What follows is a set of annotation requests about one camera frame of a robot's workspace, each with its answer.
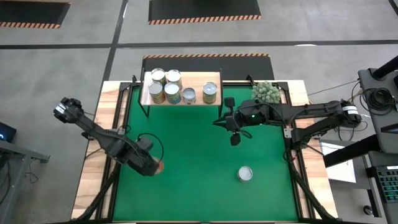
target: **silver can lid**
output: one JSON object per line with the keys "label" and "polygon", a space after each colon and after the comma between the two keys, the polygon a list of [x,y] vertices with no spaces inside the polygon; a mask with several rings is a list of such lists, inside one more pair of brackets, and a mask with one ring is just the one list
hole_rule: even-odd
{"label": "silver can lid", "polygon": [[243,181],[249,181],[253,177],[253,171],[248,166],[241,167],[238,172],[239,178]]}
{"label": "silver can lid", "polygon": [[149,85],[149,94],[156,95],[163,90],[163,85],[160,82],[153,82]]}
{"label": "silver can lid", "polygon": [[203,91],[207,95],[213,95],[217,92],[217,85],[213,82],[208,82],[203,86]]}
{"label": "silver can lid", "polygon": [[195,90],[193,88],[186,88],[182,92],[182,95],[185,99],[188,99],[188,100],[195,99]]}
{"label": "silver can lid", "polygon": [[180,87],[175,83],[168,83],[164,86],[164,91],[169,95],[174,95],[180,91]]}
{"label": "silver can lid", "polygon": [[150,75],[152,76],[153,80],[161,80],[165,77],[165,72],[161,68],[155,68],[151,71]]}
{"label": "silver can lid", "polygon": [[176,70],[176,69],[171,69],[171,70],[168,72],[167,79],[168,79],[170,82],[177,82],[177,81],[179,81],[179,80],[181,79],[181,73],[180,73],[180,71],[178,71],[178,70]]}

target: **robotic arm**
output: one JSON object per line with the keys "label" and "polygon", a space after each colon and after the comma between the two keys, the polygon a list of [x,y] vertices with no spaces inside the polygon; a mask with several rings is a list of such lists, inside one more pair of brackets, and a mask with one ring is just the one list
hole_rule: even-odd
{"label": "robotic arm", "polygon": [[105,153],[120,164],[127,164],[141,175],[154,175],[159,167],[149,154],[152,141],[140,138],[137,142],[118,134],[105,130],[85,116],[81,103],[76,99],[64,98],[54,109],[54,116],[64,123],[76,124],[88,135],[97,139]]}
{"label": "robotic arm", "polygon": [[302,145],[308,143],[313,136],[322,136],[337,126],[354,128],[362,120],[355,105],[344,100],[303,106],[246,100],[235,111],[233,111],[235,106],[234,98],[225,98],[224,103],[229,111],[222,118],[214,121],[213,124],[233,133],[231,137],[232,146],[239,144],[239,132],[241,132],[241,128],[246,126],[260,124],[282,126],[290,125],[294,119],[326,117],[307,128],[294,128],[291,130],[291,146],[293,148],[302,148]]}

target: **tin can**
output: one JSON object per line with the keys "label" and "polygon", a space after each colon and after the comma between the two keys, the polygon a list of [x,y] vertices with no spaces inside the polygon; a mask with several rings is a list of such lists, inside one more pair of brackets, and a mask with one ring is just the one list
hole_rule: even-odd
{"label": "tin can", "polygon": [[216,101],[217,85],[213,82],[208,82],[203,86],[203,102],[212,104]]}
{"label": "tin can", "polygon": [[160,82],[163,86],[166,85],[166,73],[161,68],[155,68],[151,71],[150,76],[154,82]]}
{"label": "tin can", "polygon": [[160,82],[151,83],[148,89],[154,103],[161,104],[165,101],[166,96],[163,92],[163,85]]}
{"label": "tin can", "polygon": [[182,92],[182,98],[184,102],[188,105],[195,103],[197,100],[195,90],[193,88],[184,89],[184,91]]}
{"label": "tin can", "polygon": [[167,81],[175,83],[182,89],[181,73],[176,69],[172,69],[167,73]]}
{"label": "tin can", "polygon": [[181,102],[180,87],[175,83],[168,83],[164,86],[167,101],[171,104],[177,104]]}
{"label": "tin can", "polygon": [[241,167],[238,171],[238,178],[240,181],[249,181],[253,177],[253,171],[248,166]]}

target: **wooden board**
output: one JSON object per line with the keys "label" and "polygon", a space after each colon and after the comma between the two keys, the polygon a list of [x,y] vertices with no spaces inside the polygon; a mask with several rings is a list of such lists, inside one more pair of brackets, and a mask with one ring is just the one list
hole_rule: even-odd
{"label": "wooden board", "polygon": [[[214,106],[221,105],[221,80],[219,72],[181,72],[181,81],[182,81],[182,89],[180,91],[182,97],[182,91],[186,88],[193,88],[195,90],[197,101],[191,105],[187,105],[182,99],[176,105],[185,105],[185,106],[195,106],[195,105],[204,105],[204,106]],[[152,101],[150,97],[148,87],[152,83],[152,78],[150,72],[146,72],[144,75],[144,86],[142,87],[142,95],[141,95],[141,104],[142,105],[151,105],[151,106],[159,106],[159,105],[172,105],[167,100],[165,100],[161,104],[156,104]],[[203,86],[207,82],[213,82],[217,85],[217,95],[216,101],[213,104],[206,104],[203,102]]]}
{"label": "wooden board", "polygon": [[[273,80],[269,82],[287,82],[290,90],[290,99],[292,100],[292,104],[294,106],[304,105],[308,103],[307,91],[305,89],[303,80],[277,80],[277,81]],[[95,118],[96,123],[102,126],[103,128],[112,127],[120,83],[121,81],[104,82]],[[120,124],[124,116],[123,108],[125,108],[126,106],[125,104],[126,96],[124,96],[123,102],[124,103],[122,104],[122,110],[119,119]],[[314,123],[313,119],[296,120],[296,125],[299,128],[305,128],[313,123]],[[320,151],[319,141],[311,140],[309,142],[309,145]],[[98,143],[91,142],[89,143],[87,153],[90,153],[91,151],[94,151],[97,148],[98,148]],[[311,191],[315,194],[316,198],[324,206],[324,208],[331,215],[337,217],[337,211],[333,200],[333,194],[331,192],[328,175],[326,173],[325,163],[323,162],[322,156],[312,151],[311,149],[303,149],[302,152],[303,152],[305,169],[307,171],[307,177]],[[103,154],[103,152],[102,153],[98,152],[97,154],[93,155],[93,157],[90,158],[87,159],[83,165],[83,172],[81,173],[80,183],[78,186],[78,192],[76,195],[71,218],[79,217],[84,212],[84,210],[89,206],[89,204],[95,198],[96,194],[100,189],[102,173],[104,170],[104,163],[106,157]],[[300,201],[304,217],[308,217],[307,204],[302,190],[299,190],[299,194],[300,194]],[[108,208],[106,206],[108,203],[109,203],[109,191],[108,195],[105,198],[104,209]]]}

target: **black floor mat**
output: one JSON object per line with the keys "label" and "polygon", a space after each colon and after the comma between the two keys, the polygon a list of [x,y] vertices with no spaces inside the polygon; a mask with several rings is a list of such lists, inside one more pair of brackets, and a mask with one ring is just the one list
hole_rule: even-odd
{"label": "black floor mat", "polygon": [[145,71],[163,68],[182,72],[217,72],[222,69],[223,80],[274,80],[271,59],[268,54],[196,54],[196,55],[147,55],[142,66]]}
{"label": "black floor mat", "polygon": [[151,0],[149,24],[261,19],[257,0]]}
{"label": "black floor mat", "polygon": [[0,1],[0,27],[58,29],[70,2]]}

